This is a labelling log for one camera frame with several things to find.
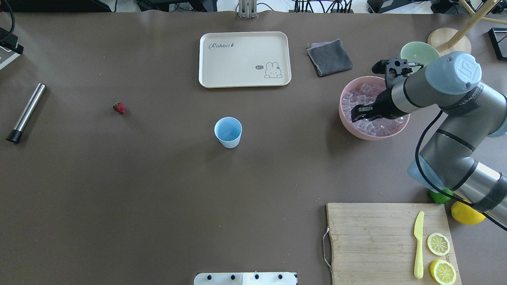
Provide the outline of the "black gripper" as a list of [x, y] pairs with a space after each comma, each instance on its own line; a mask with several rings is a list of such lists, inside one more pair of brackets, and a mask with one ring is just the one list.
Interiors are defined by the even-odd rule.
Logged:
[[379, 118], [394, 120], [402, 116], [402, 110], [393, 101], [392, 90], [384, 90], [376, 97], [374, 103], [359, 104], [357, 105], [357, 112], [350, 112], [352, 123], [360, 120], [373, 121]]

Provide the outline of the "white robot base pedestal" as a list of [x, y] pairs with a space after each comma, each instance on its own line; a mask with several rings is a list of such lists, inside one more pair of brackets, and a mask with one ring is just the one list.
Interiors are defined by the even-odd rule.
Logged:
[[297, 273], [282, 272], [214, 272], [197, 274], [194, 285], [297, 285]]

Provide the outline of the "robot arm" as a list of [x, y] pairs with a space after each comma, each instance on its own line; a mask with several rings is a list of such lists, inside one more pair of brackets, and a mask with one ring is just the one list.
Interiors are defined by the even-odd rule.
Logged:
[[380, 60], [372, 67], [386, 89], [374, 103], [351, 110], [353, 122], [390, 120], [437, 105], [446, 115], [424, 147], [421, 135], [409, 175], [430, 190], [470, 206], [506, 229], [506, 174], [472, 157], [487, 137], [506, 135], [506, 96], [482, 82], [474, 56], [455, 51], [413, 72], [407, 59]]

